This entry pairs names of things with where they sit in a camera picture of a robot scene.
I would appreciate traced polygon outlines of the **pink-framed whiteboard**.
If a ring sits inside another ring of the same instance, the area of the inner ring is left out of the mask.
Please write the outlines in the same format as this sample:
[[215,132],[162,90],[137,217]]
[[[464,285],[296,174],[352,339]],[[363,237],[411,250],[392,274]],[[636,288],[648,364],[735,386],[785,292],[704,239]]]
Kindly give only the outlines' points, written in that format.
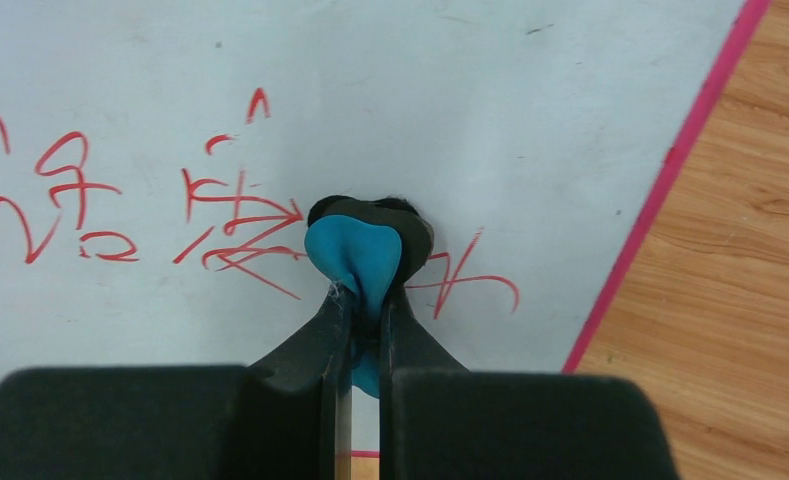
[[256,361],[328,290],[330,195],[429,222],[406,290],[457,360],[561,371],[765,9],[0,1],[0,384]]

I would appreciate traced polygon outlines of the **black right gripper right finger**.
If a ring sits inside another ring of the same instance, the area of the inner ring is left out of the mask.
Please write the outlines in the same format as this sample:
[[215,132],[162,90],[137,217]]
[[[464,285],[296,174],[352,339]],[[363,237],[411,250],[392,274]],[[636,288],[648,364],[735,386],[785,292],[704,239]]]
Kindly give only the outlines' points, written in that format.
[[612,376],[471,371],[392,290],[380,325],[384,479],[675,479],[660,418]]

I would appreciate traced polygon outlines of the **blue and black eraser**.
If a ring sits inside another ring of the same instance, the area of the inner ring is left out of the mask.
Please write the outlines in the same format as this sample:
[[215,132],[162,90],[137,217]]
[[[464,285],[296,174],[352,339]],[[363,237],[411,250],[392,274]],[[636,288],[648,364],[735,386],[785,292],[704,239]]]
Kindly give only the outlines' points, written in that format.
[[330,195],[307,217],[306,255],[357,302],[351,345],[352,384],[380,397],[380,324],[389,293],[428,261],[434,229],[406,200]]

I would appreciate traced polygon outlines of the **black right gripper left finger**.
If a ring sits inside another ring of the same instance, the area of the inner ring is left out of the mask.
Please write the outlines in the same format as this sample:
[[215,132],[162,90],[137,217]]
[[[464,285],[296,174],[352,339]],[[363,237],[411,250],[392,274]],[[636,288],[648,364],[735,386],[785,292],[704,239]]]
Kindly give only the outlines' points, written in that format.
[[333,479],[353,297],[255,363],[31,368],[0,382],[0,479]]

